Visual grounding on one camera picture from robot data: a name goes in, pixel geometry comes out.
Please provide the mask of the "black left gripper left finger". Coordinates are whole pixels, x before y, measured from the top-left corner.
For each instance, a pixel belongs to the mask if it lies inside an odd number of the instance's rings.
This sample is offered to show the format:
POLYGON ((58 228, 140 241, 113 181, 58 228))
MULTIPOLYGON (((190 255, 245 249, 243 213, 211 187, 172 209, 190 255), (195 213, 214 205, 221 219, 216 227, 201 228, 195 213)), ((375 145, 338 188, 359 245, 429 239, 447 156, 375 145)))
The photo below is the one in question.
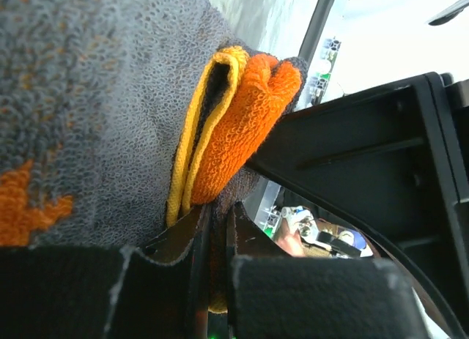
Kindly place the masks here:
POLYGON ((209 206, 146 247, 4 247, 3 338, 205 338, 209 206))

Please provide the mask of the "orange and grey towel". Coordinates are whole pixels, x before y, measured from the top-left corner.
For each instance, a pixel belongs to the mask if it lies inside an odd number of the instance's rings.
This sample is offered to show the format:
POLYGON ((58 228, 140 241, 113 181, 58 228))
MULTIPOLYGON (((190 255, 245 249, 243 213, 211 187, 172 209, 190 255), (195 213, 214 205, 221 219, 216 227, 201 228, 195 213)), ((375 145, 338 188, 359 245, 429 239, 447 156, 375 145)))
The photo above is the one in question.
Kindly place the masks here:
POLYGON ((1 244, 137 246, 213 203, 225 312, 226 216, 306 72, 209 0, 1 0, 1 244))

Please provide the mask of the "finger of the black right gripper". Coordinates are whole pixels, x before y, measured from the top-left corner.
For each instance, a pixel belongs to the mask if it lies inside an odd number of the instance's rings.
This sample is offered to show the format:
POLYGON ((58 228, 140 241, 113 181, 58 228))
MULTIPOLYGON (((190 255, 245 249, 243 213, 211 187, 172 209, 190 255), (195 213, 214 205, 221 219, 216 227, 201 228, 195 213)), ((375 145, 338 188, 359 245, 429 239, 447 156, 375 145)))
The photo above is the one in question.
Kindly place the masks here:
POLYGON ((248 161, 364 232, 468 336, 468 82, 430 72, 284 116, 248 161))

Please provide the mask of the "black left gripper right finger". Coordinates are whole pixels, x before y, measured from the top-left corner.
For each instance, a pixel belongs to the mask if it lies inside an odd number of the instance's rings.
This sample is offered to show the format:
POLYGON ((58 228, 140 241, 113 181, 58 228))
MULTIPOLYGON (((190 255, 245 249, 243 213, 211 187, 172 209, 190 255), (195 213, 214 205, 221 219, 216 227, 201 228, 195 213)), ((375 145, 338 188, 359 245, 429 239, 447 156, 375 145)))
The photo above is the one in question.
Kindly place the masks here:
POLYGON ((413 291, 384 259, 292 257, 235 204, 227 218, 236 338, 427 338, 413 291))

